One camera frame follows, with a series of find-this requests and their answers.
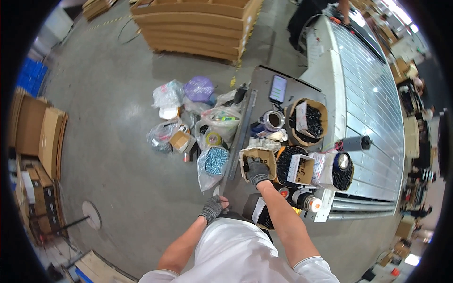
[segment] smartphone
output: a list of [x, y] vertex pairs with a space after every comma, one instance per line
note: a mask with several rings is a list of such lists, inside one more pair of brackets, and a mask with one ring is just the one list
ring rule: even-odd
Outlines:
[[286, 79], [275, 75], [270, 87], [269, 100], [273, 103], [281, 104], [284, 101], [286, 92]]

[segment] small box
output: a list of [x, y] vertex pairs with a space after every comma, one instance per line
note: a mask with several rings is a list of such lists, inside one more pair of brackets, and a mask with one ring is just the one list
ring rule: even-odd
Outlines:
[[247, 172], [249, 167], [247, 164], [247, 157], [252, 156], [254, 158], [259, 157], [264, 164], [269, 167], [269, 179], [274, 180], [277, 178], [277, 161], [275, 160], [274, 152], [271, 149], [262, 147], [253, 147], [248, 149], [241, 149], [239, 151], [239, 163], [241, 164], [241, 175], [244, 180], [249, 183], [247, 179]]
[[178, 131], [170, 139], [170, 144], [179, 153], [189, 152], [192, 149], [195, 142], [196, 139], [193, 136], [182, 131]]
[[294, 154], [291, 157], [291, 164], [286, 180], [294, 184], [310, 185], [313, 176], [313, 167], [313, 158], [303, 154]]

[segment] white t-shirt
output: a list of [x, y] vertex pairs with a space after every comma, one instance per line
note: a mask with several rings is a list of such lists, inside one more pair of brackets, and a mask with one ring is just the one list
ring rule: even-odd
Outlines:
[[431, 109], [426, 110], [426, 113], [422, 111], [422, 117], [425, 121], [431, 120], [433, 118], [433, 111]]
[[217, 218], [205, 229], [191, 270], [181, 275], [153, 270], [139, 281], [151, 282], [339, 283], [322, 257], [304, 259], [291, 269], [263, 231], [252, 223], [229, 218]]

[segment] hand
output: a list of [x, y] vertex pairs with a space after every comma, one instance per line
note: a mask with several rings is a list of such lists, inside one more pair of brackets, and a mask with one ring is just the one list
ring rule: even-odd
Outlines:
[[207, 202], [204, 205], [200, 215], [203, 216], [209, 224], [212, 220], [220, 215], [222, 210], [227, 208], [229, 205], [230, 203], [228, 202], [228, 199], [226, 197], [215, 195], [207, 199]]
[[247, 164], [249, 165], [249, 172], [247, 172], [247, 179], [252, 183], [253, 186], [258, 185], [262, 181], [270, 181], [269, 179], [269, 168], [266, 164], [261, 162], [261, 158], [247, 157]]

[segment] warehouse floor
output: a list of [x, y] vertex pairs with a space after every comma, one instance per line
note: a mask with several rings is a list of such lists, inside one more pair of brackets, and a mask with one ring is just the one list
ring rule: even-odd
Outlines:
[[[66, 220], [82, 216], [84, 200], [92, 201], [102, 217], [101, 230], [81, 223], [69, 230], [71, 238], [82, 251], [94, 249], [139, 278], [156, 267], [210, 197], [199, 190], [196, 163], [157, 154], [148, 145], [146, 134], [160, 123], [151, 107], [153, 89], [173, 79], [206, 76], [222, 94], [233, 77], [236, 85], [249, 81], [258, 64], [299, 77], [306, 58], [287, 41], [286, 25], [296, 8], [287, 0], [264, 1], [238, 70], [196, 56], [153, 54], [141, 35], [121, 44], [137, 30], [128, 23], [118, 41], [130, 19], [128, 8], [127, 0], [120, 0], [90, 23], [80, 18], [51, 58], [44, 95], [69, 114], [61, 180]], [[348, 283], [388, 247], [398, 219], [306, 225], [333, 273]], [[275, 234], [274, 240], [283, 255]]]

